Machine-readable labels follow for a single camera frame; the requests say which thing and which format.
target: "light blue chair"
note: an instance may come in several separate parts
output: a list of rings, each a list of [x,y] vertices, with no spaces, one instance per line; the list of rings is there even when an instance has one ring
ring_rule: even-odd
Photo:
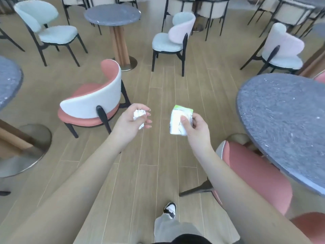
[[[191,12],[180,12],[173,17],[173,27],[168,33],[158,33],[152,41],[152,72],[155,68],[155,60],[159,53],[176,54],[182,61],[182,76],[184,77],[185,52],[189,34],[195,22],[195,15]]]
[[[49,45],[54,45],[57,51],[58,46],[66,46],[71,53],[77,66],[80,67],[76,57],[74,56],[69,44],[77,37],[86,53],[88,53],[84,46],[81,37],[74,26],[53,26],[48,27],[48,23],[55,20],[59,13],[57,9],[50,3],[40,0],[28,0],[19,2],[14,6],[16,13],[24,21],[29,33],[31,34],[37,49],[41,55],[44,66],[47,66],[43,50]],[[43,45],[40,45],[35,37],[35,33],[38,34]]]

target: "right hand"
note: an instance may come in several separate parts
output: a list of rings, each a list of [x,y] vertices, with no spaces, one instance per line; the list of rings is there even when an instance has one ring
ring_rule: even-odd
[[[208,124],[199,114],[193,113],[193,127],[183,115],[181,116],[181,123],[187,132],[189,144],[197,159],[202,158],[210,151],[214,152],[211,146]]]

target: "left hand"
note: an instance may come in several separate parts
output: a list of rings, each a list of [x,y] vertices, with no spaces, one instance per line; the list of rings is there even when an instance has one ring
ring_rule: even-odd
[[[146,115],[138,117],[133,121],[133,113],[135,110],[145,110]],[[120,118],[117,120],[109,137],[113,138],[115,143],[118,143],[122,149],[124,149],[132,139],[135,138],[139,131],[139,127],[144,123],[144,128],[151,128],[147,117],[151,114],[148,112],[150,108],[141,103],[134,103],[126,111],[122,113]]]

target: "sneaker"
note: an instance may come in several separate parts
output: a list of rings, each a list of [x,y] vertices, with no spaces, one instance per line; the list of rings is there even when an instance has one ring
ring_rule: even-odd
[[[176,216],[176,204],[174,202],[170,202],[166,207],[164,208],[164,213],[167,213],[170,217],[170,219],[174,219]]]

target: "hand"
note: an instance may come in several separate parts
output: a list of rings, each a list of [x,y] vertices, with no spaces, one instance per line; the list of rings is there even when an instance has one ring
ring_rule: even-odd
[[[193,113],[193,127],[183,115],[181,116],[181,123],[187,132],[189,144],[198,160],[208,152],[214,152],[211,146],[208,124],[199,114]]]
[[[146,115],[140,116],[134,121],[133,113],[137,109],[145,110]],[[149,123],[152,123],[152,120],[147,119],[151,114],[148,111],[150,111],[150,108],[144,104],[132,104],[117,120],[109,137],[111,137],[116,144],[120,145],[121,149],[124,149],[127,144],[135,138],[139,131],[139,127],[143,123],[145,124],[144,128],[151,128]]]

